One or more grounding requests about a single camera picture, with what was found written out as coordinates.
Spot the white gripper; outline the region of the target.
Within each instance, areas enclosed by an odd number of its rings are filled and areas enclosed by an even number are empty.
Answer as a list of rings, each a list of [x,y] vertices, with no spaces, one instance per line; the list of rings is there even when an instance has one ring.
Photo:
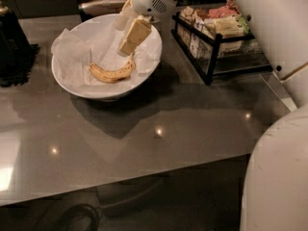
[[[165,17],[175,7],[177,0],[126,0],[121,12],[115,19],[115,28],[123,31],[129,19],[138,14],[151,16],[155,20]],[[126,33],[119,51],[130,55],[151,34],[151,23],[144,17],[135,18]]]

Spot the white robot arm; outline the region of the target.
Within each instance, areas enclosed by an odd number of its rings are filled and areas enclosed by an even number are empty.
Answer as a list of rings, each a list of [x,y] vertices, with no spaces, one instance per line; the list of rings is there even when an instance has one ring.
[[[256,143],[239,231],[308,231],[308,0],[235,0],[274,70],[288,112]]]

